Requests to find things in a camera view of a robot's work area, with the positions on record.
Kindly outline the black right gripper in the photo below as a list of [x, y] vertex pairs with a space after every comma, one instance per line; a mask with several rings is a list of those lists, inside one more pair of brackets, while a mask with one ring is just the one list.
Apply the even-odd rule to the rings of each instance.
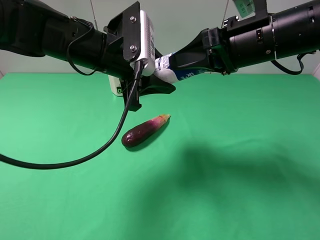
[[228, 40], [218, 27], [202, 30], [189, 44], [172, 54], [172, 70], [205, 70], [222, 75], [236, 73]]

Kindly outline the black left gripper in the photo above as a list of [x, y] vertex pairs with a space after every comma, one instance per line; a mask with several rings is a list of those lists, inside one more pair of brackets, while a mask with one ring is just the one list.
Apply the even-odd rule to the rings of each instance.
[[[131, 76], [135, 63], [141, 52], [141, 5], [136, 1], [117, 16], [112, 18], [104, 27], [106, 33], [105, 56], [110, 66], [109, 75], [119, 79]], [[143, 76], [141, 80], [130, 80], [122, 83], [124, 108], [131, 112], [138, 111], [140, 96], [152, 94], [171, 94], [176, 87], [152, 74]]]

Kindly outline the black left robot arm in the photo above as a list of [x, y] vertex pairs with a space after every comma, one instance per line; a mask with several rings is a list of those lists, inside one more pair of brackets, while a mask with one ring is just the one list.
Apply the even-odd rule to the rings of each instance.
[[170, 94], [175, 87], [160, 80], [149, 68], [158, 57], [154, 47], [151, 21], [139, 2], [114, 17], [103, 31], [78, 17], [69, 17], [39, 0], [3, 0], [0, 3], [0, 48], [19, 55], [50, 56], [120, 80], [123, 98], [128, 99], [134, 81], [135, 62], [145, 58], [145, 69], [130, 111], [137, 111], [139, 97]]

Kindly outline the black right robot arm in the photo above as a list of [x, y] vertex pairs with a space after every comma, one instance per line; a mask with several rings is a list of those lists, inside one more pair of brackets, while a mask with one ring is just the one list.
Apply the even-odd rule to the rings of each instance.
[[221, 28], [206, 28], [169, 57], [172, 70], [205, 70], [222, 75], [240, 68], [271, 62], [291, 75], [278, 59], [315, 54], [320, 49], [320, 2], [312, 0], [290, 9], [269, 13], [265, 0], [253, 1], [255, 15], [243, 20], [232, 16]]

